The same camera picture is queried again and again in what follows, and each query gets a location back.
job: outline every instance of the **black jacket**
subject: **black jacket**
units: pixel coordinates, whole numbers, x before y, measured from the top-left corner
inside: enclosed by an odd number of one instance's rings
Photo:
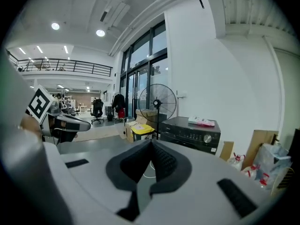
[[[116,108],[116,112],[121,108],[125,108],[125,99],[122,94],[117,94],[112,99],[112,108]]]

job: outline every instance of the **fan stand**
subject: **fan stand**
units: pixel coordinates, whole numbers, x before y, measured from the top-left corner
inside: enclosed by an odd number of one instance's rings
[[[158,129],[159,129],[159,109],[162,102],[159,99],[155,99],[153,102],[154,107],[157,109],[157,125],[156,125],[156,140],[158,140]]]

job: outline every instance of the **black textured pad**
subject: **black textured pad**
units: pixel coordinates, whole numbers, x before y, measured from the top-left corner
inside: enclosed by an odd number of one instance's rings
[[[73,161],[73,162],[68,162],[68,163],[65,163],[65,164],[66,164],[67,168],[72,168],[72,167],[81,166],[81,165],[86,164],[86,163],[89,163],[88,160],[80,159],[80,160]]]
[[[230,179],[222,179],[217,184],[241,218],[256,209],[257,206]]]

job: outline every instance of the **black washing machine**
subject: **black washing machine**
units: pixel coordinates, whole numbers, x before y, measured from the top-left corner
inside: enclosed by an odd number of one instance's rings
[[[186,117],[171,118],[161,123],[160,140],[215,155],[221,130],[217,121],[214,122],[214,127],[208,127],[191,124]]]

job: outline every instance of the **brick wall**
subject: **brick wall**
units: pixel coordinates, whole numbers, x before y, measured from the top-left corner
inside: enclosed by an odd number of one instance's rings
[[[99,97],[100,98],[100,93],[68,92],[66,94],[66,97],[69,97],[69,96],[72,96],[72,99],[76,100],[76,107],[79,106],[79,103],[81,103],[81,105],[84,104],[85,106],[88,106],[88,108],[90,108],[90,98],[91,97]]]

